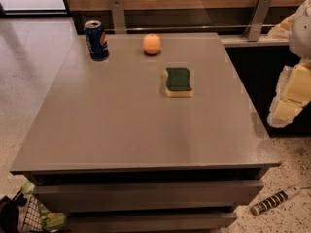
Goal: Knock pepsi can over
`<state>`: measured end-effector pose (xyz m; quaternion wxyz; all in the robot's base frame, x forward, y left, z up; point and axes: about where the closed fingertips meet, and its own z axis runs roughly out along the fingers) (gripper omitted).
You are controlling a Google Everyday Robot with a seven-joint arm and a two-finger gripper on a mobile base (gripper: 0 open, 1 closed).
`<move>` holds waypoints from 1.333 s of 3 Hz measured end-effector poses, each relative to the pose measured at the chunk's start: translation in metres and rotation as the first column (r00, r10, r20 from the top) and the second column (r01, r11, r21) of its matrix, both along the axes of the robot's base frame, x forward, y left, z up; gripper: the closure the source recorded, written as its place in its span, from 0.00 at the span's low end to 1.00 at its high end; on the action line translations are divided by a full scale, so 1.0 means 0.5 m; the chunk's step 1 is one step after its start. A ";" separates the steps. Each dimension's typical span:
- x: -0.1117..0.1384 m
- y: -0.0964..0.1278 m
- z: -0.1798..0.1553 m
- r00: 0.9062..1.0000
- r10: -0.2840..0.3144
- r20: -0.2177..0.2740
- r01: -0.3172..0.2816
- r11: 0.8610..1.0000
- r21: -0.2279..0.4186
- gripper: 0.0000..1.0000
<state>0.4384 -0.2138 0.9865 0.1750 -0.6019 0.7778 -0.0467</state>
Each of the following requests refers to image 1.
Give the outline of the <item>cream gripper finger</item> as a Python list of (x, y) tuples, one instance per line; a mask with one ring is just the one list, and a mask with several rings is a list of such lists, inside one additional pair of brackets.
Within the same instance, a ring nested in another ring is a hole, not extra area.
[(274, 128), (284, 128), (291, 124), (302, 111), (296, 104), (274, 98), (269, 108), (267, 123)]

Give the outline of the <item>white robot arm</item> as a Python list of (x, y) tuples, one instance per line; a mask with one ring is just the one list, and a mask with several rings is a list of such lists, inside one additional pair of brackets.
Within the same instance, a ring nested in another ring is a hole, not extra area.
[(288, 39), (290, 52), (300, 58), (294, 67), (284, 66), (269, 108), (268, 125), (284, 128), (311, 102), (311, 0), (274, 26), (268, 37)]

